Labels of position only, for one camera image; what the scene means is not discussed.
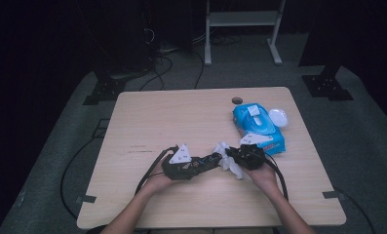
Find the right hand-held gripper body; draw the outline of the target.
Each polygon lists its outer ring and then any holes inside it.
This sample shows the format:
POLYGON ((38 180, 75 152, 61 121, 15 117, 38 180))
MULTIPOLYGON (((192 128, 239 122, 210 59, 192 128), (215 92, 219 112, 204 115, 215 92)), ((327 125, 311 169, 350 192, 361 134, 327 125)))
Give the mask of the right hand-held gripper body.
POLYGON ((254 133, 244 135, 240 140, 240 162, 239 164, 248 169, 260 168, 265 162, 263 143, 269 143, 273 138, 254 133))

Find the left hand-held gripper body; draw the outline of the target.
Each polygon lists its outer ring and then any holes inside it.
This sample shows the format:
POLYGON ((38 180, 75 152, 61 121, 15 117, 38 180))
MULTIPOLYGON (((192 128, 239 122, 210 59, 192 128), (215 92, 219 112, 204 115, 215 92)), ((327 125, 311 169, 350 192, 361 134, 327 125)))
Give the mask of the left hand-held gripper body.
POLYGON ((185 144, 178 146, 173 154, 165 157, 162 163, 164 174, 171 180, 189 180, 194 175, 190 169, 193 158, 185 144))

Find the white wet wipe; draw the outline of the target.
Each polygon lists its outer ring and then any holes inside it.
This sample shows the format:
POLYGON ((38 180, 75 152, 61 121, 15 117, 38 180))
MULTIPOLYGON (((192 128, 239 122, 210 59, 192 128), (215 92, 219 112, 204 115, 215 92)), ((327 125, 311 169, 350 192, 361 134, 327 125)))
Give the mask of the white wet wipe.
POLYGON ((224 171, 229 170, 237 179, 242 179, 244 172, 234 159, 227 155, 228 148, 229 145, 225 141, 220 141, 216 144, 213 151, 221 155, 221 160, 218 164, 224 171))

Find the blue wet wipe packet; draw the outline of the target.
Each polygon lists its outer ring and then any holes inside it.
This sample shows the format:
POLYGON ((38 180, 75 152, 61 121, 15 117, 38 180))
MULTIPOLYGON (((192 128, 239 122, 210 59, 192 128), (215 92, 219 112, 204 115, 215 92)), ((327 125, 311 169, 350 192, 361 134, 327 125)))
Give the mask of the blue wet wipe packet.
POLYGON ((269 143, 263 143, 264 152, 274 155, 286 151, 282 128, 275 126, 268 112, 259 103, 237 105, 233 109, 233 122, 243 137, 248 133, 272 137, 269 143))

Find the person's left hand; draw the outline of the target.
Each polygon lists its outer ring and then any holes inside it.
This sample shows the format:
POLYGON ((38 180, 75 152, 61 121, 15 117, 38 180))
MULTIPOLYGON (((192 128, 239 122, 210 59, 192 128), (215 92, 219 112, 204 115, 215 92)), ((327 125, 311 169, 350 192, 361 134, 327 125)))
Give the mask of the person's left hand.
POLYGON ((142 186, 142 190, 154 195, 174 184, 177 184, 177 180, 171 180, 168 178, 164 174, 162 166, 157 165, 142 186))

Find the person's right hand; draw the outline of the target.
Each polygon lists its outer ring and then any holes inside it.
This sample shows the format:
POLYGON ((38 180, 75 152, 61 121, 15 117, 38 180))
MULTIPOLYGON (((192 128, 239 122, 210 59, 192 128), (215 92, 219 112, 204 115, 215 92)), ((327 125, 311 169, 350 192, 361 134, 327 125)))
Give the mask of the person's right hand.
POLYGON ((271 196, 280 191, 275 172, 268 165, 263 164, 259 169, 246 170, 246 173, 265 195, 271 196))

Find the white oval packet lid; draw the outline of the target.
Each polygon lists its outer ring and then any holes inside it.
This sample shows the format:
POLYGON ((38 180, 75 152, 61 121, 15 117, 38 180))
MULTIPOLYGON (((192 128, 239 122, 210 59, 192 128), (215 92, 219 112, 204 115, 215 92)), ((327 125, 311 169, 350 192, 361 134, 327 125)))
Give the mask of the white oval packet lid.
POLYGON ((288 116, 282 109, 271 109, 268 112, 268 116, 272 123, 279 128, 286 127, 289 124, 288 116))

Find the black stand base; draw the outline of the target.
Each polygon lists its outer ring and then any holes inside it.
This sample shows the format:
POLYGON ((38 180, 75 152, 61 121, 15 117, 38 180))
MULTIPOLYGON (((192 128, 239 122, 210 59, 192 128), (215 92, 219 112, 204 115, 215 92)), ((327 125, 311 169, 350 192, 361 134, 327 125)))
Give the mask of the black stand base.
POLYGON ((93 91, 86 96, 84 105, 97 105, 100 101, 116 100, 125 90, 127 81, 125 79, 114 79, 105 77, 98 79, 93 91))
POLYGON ((352 100, 351 94, 336 79, 340 64, 327 64, 320 74, 303 75, 302 80, 313 98, 331 101, 352 100))

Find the white metal stand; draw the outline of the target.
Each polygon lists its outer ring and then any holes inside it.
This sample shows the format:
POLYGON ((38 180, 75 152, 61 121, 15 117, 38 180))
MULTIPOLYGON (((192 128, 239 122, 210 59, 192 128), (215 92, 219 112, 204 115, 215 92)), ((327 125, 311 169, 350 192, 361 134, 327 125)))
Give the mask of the white metal stand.
POLYGON ((272 26, 272 35, 267 39, 267 45, 274 63, 281 65, 283 62, 276 47, 276 40, 286 2, 287 0, 281 0, 278 9, 274 11, 212 12, 211 0, 207 0, 204 64, 212 64, 211 29, 213 27, 272 26))

